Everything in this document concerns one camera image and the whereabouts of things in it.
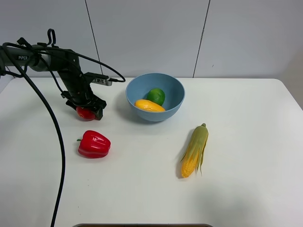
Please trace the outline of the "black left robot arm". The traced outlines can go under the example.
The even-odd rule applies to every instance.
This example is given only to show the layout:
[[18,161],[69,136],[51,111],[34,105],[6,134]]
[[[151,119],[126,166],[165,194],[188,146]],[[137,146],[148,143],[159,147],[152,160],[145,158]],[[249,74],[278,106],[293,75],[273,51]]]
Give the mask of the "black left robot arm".
[[66,90],[61,90],[66,105],[74,109],[86,120],[101,120],[106,102],[97,97],[91,83],[110,86],[108,76],[92,72],[83,73],[80,68],[79,55],[72,51],[43,43],[9,44],[0,47],[0,74],[10,74],[18,78],[24,77],[27,68],[37,72],[57,72]]

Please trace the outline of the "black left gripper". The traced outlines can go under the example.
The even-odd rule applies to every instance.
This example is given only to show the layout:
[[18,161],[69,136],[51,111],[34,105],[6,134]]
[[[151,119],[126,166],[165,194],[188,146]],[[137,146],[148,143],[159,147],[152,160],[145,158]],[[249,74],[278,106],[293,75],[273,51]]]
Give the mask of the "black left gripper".
[[100,121],[103,117],[103,109],[106,107],[106,101],[93,94],[91,89],[84,92],[63,91],[62,98],[66,98],[66,104],[76,109],[77,106],[91,111],[95,111],[95,119]]

